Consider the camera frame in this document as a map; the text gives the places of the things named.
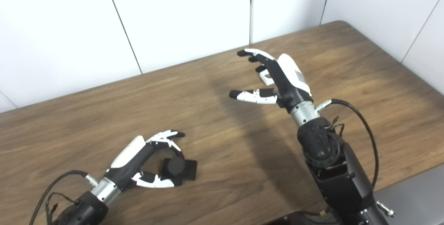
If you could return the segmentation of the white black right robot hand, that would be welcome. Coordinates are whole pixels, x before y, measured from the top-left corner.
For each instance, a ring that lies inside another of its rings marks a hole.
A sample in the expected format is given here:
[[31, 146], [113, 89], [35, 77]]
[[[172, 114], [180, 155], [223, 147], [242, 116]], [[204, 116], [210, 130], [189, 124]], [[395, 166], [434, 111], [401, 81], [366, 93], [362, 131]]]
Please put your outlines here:
[[302, 102], [314, 102], [305, 77], [289, 55], [283, 53], [275, 59], [258, 49], [244, 49], [238, 51], [237, 55], [248, 56], [252, 63], [260, 62], [256, 72], [266, 85], [274, 84], [275, 88], [231, 90], [230, 98], [256, 104], [277, 104], [288, 112]]

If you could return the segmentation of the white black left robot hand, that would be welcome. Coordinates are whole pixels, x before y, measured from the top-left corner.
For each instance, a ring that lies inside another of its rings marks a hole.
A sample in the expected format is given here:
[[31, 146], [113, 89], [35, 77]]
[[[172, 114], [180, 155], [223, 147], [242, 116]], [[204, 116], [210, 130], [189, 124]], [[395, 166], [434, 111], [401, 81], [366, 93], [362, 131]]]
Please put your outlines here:
[[177, 157], [184, 159], [182, 150], [172, 140], [173, 138], [183, 138], [184, 136], [184, 133], [177, 130], [163, 131], [147, 140], [143, 136], [137, 136], [114, 159], [104, 177], [112, 181], [122, 192], [136, 185], [145, 188], [173, 188], [181, 186], [181, 180], [143, 172], [140, 168], [156, 150], [168, 148]]

